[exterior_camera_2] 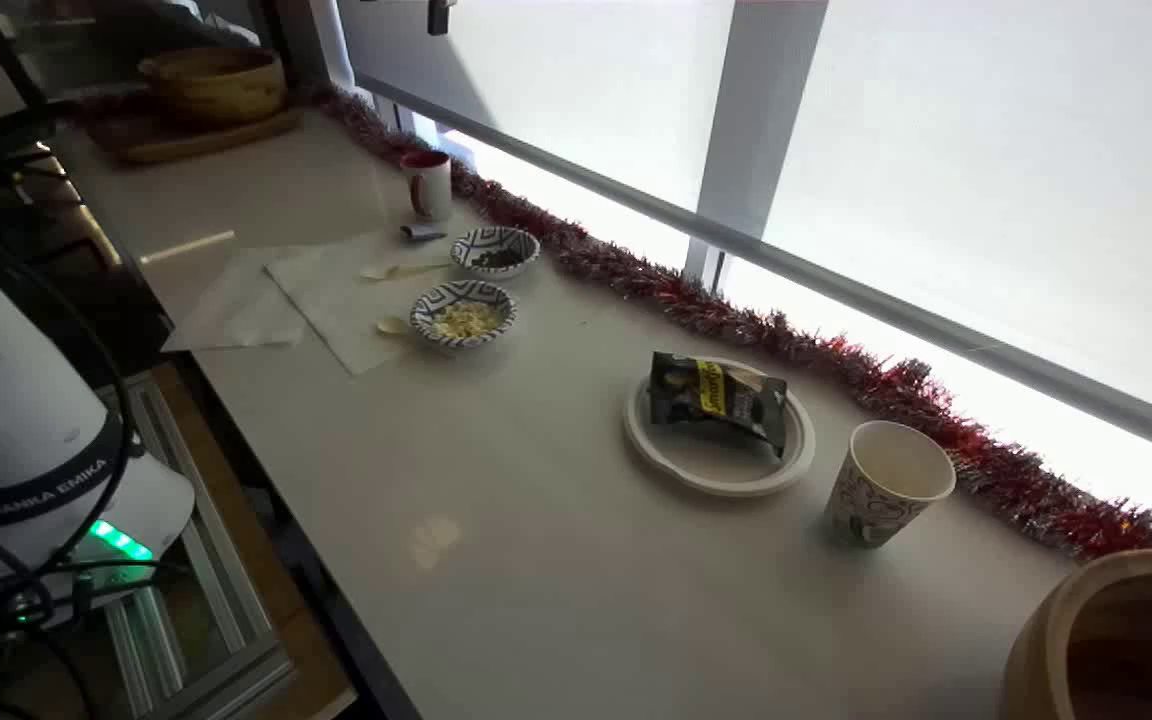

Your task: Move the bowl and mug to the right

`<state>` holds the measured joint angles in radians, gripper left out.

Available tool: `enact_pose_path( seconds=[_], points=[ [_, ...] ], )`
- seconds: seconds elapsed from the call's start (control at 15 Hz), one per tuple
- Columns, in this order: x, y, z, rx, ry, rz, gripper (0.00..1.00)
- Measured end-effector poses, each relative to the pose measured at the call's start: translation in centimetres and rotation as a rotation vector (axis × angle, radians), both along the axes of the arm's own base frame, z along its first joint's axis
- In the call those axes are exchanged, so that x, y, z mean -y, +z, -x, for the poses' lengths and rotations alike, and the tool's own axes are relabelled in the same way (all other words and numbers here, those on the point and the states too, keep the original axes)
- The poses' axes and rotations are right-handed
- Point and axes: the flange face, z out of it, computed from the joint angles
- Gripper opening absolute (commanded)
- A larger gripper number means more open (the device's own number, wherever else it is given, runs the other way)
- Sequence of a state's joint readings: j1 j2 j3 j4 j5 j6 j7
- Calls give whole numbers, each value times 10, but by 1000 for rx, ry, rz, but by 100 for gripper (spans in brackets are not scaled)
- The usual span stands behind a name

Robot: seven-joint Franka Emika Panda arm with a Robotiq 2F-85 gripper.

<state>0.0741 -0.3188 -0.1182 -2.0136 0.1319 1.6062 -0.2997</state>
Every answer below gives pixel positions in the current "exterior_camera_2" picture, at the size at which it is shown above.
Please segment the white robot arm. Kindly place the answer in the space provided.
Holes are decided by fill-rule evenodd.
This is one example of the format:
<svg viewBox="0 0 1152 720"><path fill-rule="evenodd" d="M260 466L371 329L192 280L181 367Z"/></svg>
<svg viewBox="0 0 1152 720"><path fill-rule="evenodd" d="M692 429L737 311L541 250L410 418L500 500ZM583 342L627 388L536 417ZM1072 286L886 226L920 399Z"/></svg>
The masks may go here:
<svg viewBox="0 0 1152 720"><path fill-rule="evenodd" d="M192 511L192 481L0 286L0 592L61 552L158 558Z"/></svg>

